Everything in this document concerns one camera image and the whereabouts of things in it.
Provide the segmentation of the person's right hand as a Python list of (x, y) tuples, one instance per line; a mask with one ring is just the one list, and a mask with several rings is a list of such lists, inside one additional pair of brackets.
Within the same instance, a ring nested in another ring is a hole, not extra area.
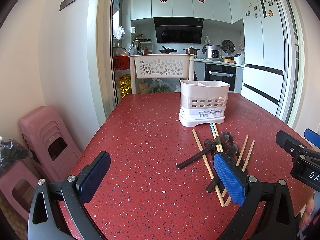
[(308, 226), (311, 222), (311, 215), (315, 208), (314, 194), (310, 197), (305, 205), (305, 210), (303, 212), (302, 218), (300, 219), (299, 228), (302, 229)]

